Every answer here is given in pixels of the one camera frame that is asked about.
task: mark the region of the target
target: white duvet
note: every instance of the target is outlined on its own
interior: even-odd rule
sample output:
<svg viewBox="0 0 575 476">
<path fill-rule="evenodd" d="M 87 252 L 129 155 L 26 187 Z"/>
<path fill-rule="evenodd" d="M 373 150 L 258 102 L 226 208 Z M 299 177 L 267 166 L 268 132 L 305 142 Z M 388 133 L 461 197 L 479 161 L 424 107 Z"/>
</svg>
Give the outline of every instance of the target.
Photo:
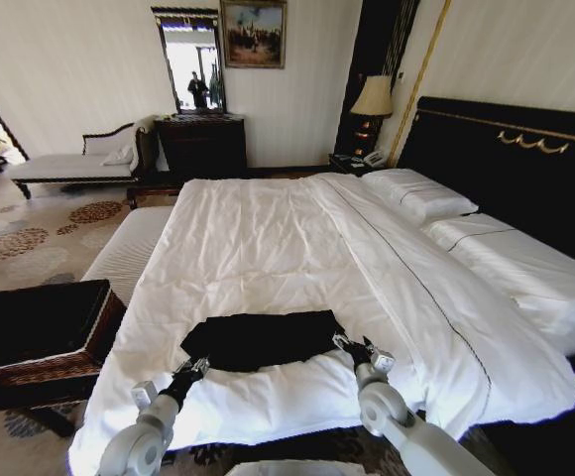
<svg viewBox="0 0 575 476">
<path fill-rule="evenodd" d="M 136 285 L 69 449 L 71 470 L 95 473 L 109 439 L 135 421 L 131 388 L 165 387 L 196 323 L 328 308 L 350 337 L 394 354 L 392 385 L 454 437 L 574 406 L 565 358 L 359 178 L 193 180 Z M 356 392 L 341 351 L 254 374 L 210 370 L 188 393 L 171 449 L 356 425 Z"/>
</svg>

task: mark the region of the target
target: chaise lounge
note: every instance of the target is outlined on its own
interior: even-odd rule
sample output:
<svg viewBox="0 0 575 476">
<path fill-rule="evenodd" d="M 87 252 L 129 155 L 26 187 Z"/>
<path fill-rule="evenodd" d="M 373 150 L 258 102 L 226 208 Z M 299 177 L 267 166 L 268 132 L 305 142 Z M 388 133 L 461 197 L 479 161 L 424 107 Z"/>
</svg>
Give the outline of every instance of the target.
<svg viewBox="0 0 575 476">
<path fill-rule="evenodd" d="M 81 154 L 40 156 L 19 166 L 6 175 L 26 198 L 31 194 L 28 183 L 107 183 L 135 182 L 154 165 L 158 156 L 158 139 L 154 129 L 155 116 L 125 124 L 105 134 L 82 136 Z M 120 153 L 124 146 L 130 162 L 102 165 L 111 154 Z"/>
</svg>

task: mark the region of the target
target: telephone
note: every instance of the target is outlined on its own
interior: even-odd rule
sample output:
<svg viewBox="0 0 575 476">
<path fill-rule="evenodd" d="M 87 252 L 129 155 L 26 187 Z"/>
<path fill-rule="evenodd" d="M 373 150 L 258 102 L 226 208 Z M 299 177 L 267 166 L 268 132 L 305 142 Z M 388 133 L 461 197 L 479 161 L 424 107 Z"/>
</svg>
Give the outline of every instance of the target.
<svg viewBox="0 0 575 476">
<path fill-rule="evenodd" d="M 383 166 L 387 158 L 383 154 L 383 151 L 374 151 L 371 154 L 365 156 L 363 162 L 367 164 L 369 167 L 379 167 Z"/>
</svg>

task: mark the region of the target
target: mirror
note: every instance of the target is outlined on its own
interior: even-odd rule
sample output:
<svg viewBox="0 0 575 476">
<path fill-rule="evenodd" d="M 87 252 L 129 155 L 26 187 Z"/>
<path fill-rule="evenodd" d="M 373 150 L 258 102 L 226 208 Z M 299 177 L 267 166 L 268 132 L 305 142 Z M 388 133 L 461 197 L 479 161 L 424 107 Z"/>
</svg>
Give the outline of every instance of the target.
<svg viewBox="0 0 575 476">
<path fill-rule="evenodd" d="M 226 112 L 218 12 L 153 7 L 177 112 Z"/>
</svg>

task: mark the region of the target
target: lamp shade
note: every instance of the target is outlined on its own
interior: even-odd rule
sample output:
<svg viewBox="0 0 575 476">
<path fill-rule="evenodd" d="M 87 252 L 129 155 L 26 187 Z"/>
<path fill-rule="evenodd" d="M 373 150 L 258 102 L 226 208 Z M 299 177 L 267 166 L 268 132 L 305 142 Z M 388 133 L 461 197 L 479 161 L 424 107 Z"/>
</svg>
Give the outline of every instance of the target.
<svg viewBox="0 0 575 476">
<path fill-rule="evenodd" d="M 363 116 L 388 116 L 394 112 L 390 87 L 390 76 L 368 76 L 351 112 Z"/>
</svg>

